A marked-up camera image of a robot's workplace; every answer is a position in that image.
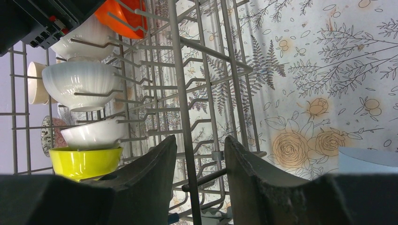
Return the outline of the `yellow-green bowl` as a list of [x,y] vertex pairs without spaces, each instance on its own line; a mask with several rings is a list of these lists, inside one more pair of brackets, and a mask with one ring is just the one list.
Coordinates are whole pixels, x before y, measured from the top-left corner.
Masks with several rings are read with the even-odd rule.
[[119,119],[88,123],[61,131],[67,146],[52,148],[49,156],[55,174],[79,182],[116,170],[127,124]]

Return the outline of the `pink patterned bowl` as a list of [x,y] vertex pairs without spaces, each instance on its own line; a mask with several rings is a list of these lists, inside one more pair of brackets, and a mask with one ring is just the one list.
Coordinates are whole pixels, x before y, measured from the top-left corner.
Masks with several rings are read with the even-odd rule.
[[59,126],[66,126],[66,122],[62,119],[52,118],[46,116],[42,121],[41,129],[41,143],[43,150],[49,150],[53,147],[67,147],[67,143],[61,134]]

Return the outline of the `orange bowl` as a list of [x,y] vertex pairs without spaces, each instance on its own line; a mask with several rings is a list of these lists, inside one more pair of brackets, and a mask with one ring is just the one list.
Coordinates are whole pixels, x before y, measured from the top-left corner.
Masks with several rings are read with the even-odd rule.
[[108,26],[114,32],[130,39],[143,39],[145,33],[142,28],[147,29],[146,18],[131,12],[124,5],[132,10],[146,11],[143,0],[122,0],[120,3],[115,0],[107,0],[94,14],[103,25]]

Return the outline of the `white ribbed bowl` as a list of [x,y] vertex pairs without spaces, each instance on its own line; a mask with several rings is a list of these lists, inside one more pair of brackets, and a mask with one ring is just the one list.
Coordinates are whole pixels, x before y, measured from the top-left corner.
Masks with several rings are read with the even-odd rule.
[[79,27],[61,37],[51,49],[66,60],[91,57],[102,61],[114,50],[108,37],[114,38],[116,33],[92,15]]
[[91,112],[103,109],[122,90],[122,79],[114,73],[118,69],[111,65],[71,61],[46,67],[42,80],[50,96],[70,111]]

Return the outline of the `white ribbed bowl rear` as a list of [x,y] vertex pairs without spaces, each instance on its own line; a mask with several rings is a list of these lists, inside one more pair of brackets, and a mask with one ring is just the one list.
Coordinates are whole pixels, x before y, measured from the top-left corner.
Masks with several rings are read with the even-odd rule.
[[114,38],[116,33],[92,15],[79,27],[61,37],[51,49],[66,60],[91,57],[102,61],[114,50],[108,37]]

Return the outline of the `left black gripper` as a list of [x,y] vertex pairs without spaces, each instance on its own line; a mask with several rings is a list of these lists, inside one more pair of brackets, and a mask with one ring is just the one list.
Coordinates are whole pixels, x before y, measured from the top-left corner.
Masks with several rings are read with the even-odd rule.
[[17,42],[48,49],[83,24],[102,0],[2,0],[0,54]]

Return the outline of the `white ribbed bowl middle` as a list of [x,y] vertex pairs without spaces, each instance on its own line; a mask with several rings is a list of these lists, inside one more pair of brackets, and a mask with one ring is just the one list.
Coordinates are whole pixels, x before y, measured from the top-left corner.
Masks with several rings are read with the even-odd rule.
[[118,69],[111,65],[71,61],[46,67],[42,80],[50,96],[70,111],[91,112],[103,109],[122,90],[122,79],[114,73]]

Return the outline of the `floral patterned table mat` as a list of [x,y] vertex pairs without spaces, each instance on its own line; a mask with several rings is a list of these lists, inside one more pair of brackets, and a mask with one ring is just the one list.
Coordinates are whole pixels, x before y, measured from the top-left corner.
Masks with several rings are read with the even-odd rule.
[[150,0],[151,37],[159,50],[124,49],[129,78],[155,78],[167,90],[127,93],[102,116],[124,115],[139,156],[181,131],[191,105],[197,175],[224,162],[210,154],[236,136],[270,164],[306,180],[339,169],[339,148],[371,159],[398,154],[398,3],[395,0]]

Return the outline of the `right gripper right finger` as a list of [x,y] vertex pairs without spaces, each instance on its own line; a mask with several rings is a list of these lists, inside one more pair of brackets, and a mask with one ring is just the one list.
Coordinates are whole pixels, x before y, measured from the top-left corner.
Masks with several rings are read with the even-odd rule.
[[236,225],[395,225],[396,174],[328,173],[306,180],[248,151],[233,136],[224,143]]

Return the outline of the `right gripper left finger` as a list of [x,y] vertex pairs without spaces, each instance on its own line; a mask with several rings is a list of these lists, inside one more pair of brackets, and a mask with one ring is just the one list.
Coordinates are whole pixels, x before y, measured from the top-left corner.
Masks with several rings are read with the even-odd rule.
[[168,136],[145,155],[99,180],[2,175],[3,225],[170,225],[177,144]]

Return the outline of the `light blue perforated board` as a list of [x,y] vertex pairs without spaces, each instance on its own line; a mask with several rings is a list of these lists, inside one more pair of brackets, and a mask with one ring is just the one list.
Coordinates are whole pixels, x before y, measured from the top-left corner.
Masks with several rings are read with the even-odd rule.
[[396,152],[338,148],[338,171],[354,174],[398,173],[398,154]]

